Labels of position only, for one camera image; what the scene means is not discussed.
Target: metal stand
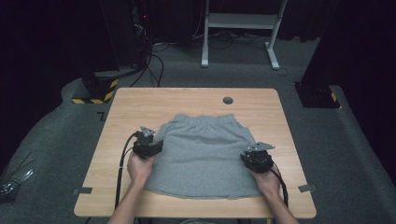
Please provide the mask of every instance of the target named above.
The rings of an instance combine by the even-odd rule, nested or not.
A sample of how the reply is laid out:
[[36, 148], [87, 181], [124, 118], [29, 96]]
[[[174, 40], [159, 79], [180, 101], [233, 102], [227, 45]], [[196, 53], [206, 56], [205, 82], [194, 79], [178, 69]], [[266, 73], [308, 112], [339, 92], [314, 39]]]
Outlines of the metal stand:
[[208, 60], [208, 33], [209, 27], [220, 28], [242, 28], [242, 29], [263, 29], [273, 30], [270, 42], [265, 42], [265, 49], [271, 61], [274, 70], [279, 69], [274, 53], [274, 44], [276, 40], [277, 31], [282, 22], [283, 12], [288, 0], [282, 0], [280, 9], [276, 15], [256, 15], [256, 14], [231, 14], [231, 13], [209, 13], [209, 0], [206, 0], [205, 8], [205, 33], [204, 45], [202, 51], [202, 67], [209, 66]]

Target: controller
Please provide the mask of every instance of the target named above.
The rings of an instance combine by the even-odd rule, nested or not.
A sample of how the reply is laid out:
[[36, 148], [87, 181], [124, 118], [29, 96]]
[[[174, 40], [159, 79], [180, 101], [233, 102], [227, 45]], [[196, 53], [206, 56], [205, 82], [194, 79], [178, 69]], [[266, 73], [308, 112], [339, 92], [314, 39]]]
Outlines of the controller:
[[245, 155], [241, 154], [241, 160], [249, 170], [257, 174], [264, 174], [274, 166], [272, 157], [266, 150], [245, 151]]
[[154, 131], [141, 127], [142, 132], [136, 132], [136, 141], [134, 141], [133, 152], [142, 160], [152, 157], [163, 151], [163, 141], [153, 145]]

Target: black curtain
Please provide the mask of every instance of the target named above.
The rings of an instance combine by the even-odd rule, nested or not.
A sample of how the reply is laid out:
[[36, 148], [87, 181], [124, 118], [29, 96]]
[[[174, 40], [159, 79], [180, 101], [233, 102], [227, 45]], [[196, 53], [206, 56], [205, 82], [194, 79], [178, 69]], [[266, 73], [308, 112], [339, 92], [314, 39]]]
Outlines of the black curtain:
[[57, 1], [0, 2], [0, 173], [30, 129], [80, 76], [62, 44]]
[[339, 1], [308, 65], [310, 99], [339, 85], [376, 156], [396, 183], [396, 14], [391, 0]]
[[289, 0], [277, 37], [314, 40], [323, 35], [337, 0]]

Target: black equipment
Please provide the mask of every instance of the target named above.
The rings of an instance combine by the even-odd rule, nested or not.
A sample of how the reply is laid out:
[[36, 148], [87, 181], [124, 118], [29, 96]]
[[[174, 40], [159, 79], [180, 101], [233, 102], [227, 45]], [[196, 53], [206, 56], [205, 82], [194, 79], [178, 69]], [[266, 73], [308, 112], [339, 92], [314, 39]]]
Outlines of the black equipment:
[[153, 145], [152, 140], [154, 135], [145, 136], [142, 132], [136, 132], [137, 139], [134, 142], [134, 154], [139, 156], [142, 160], [147, 157], [152, 157], [163, 151], [163, 141]]
[[82, 80], [74, 103], [108, 103], [119, 77], [147, 66], [153, 40], [149, 9], [147, 0], [64, 1], [61, 36]]
[[279, 174], [272, 169], [272, 167], [276, 166], [276, 164], [272, 160], [271, 155], [269, 155], [267, 152], [267, 149], [271, 148], [274, 147], [264, 143], [257, 143], [256, 147], [252, 147], [252, 149], [256, 150], [245, 151], [245, 155], [241, 154], [241, 160], [244, 162], [245, 166], [249, 170], [253, 171], [256, 174], [264, 174], [270, 171], [274, 175], [276, 175], [276, 177], [279, 179], [280, 185], [282, 186], [283, 202], [287, 207], [289, 207], [289, 194], [286, 188], [286, 184], [282, 179], [282, 175], [280, 174], [279, 169]]

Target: hand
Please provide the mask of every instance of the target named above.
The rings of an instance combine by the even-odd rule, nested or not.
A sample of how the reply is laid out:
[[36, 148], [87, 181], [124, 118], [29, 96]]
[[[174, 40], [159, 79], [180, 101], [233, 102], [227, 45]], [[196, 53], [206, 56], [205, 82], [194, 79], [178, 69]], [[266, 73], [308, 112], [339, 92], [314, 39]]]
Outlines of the hand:
[[[279, 175], [279, 171], [275, 166], [272, 167], [272, 170], [275, 171]], [[257, 186], [259, 190], [264, 194], [265, 197], [269, 196], [276, 196], [280, 197], [279, 190], [280, 190], [280, 181], [277, 176], [268, 171], [264, 174], [257, 174], [250, 171], [254, 178], [256, 179]]]
[[128, 160], [128, 173], [132, 182], [141, 182], [145, 184], [149, 179], [152, 170], [152, 164], [157, 156], [149, 157], [145, 161], [140, 159], [136, 154], [131, 152]]

